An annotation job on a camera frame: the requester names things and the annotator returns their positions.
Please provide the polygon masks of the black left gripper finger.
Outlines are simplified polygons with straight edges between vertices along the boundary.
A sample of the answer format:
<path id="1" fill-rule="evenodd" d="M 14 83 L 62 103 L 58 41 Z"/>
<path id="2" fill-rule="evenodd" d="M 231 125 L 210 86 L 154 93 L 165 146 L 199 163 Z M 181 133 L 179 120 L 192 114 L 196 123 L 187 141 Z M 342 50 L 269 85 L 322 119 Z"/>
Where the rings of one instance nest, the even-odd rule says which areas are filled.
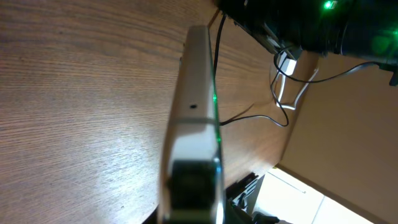
<path id="1" fill-rule="evenodd" d="M 217 165 L 209 161 L 176 161 L 167 185 L 170 189 L 168 223 L 216 221 Z"/>

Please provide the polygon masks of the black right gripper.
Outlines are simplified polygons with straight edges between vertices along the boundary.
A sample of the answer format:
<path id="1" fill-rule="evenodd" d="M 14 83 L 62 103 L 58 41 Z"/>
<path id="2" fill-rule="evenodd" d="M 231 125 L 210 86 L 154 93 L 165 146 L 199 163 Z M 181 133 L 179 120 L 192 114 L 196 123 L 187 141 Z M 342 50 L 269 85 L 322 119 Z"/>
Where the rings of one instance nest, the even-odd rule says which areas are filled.
<path id="1" fill-rule="evenodd" d="M 274 1 L 214 0 L 214 5 L 223 14 L 232 19 L 236 26 L 242 28 L 269 53 L 275 55 L 282 48 L 290 47 L 286 51 L 288 58 L 298 59 L 302 50 L 290 41 L 281 39 L 278 24 L 271 18 L 273 3 Z"/>

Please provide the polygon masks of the black Samsung Galaxy smartphone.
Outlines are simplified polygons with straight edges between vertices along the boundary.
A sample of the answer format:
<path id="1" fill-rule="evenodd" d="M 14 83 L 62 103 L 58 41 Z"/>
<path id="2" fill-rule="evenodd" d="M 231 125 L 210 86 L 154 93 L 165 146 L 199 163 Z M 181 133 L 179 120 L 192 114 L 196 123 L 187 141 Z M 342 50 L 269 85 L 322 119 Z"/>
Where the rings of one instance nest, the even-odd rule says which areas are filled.
<path id="1" fill-rule="evenodd" d="M 224 175 L 217 95 L 207 26 L 191 26 L 180 60 L 159 174 L 158 223 L 168 223 L 170 189 L 176 161 L 209 161 L 217 165 L 216 221 L 224 222 Z"/>

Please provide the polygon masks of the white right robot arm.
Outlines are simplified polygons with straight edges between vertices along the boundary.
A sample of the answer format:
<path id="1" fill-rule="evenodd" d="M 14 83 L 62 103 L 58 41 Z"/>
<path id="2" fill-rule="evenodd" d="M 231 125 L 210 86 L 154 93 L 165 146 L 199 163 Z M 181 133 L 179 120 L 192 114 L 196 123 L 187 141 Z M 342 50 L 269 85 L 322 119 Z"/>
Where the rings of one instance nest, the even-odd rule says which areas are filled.
<path id="1" fill-rule="evenodd" d="M 370 65 L 392 72 L 397 85 L 397 1 L 391 0 L 217 0 L 274 60 L 297 59 L 303 50 L 364 59 L 350 69 Z"/>

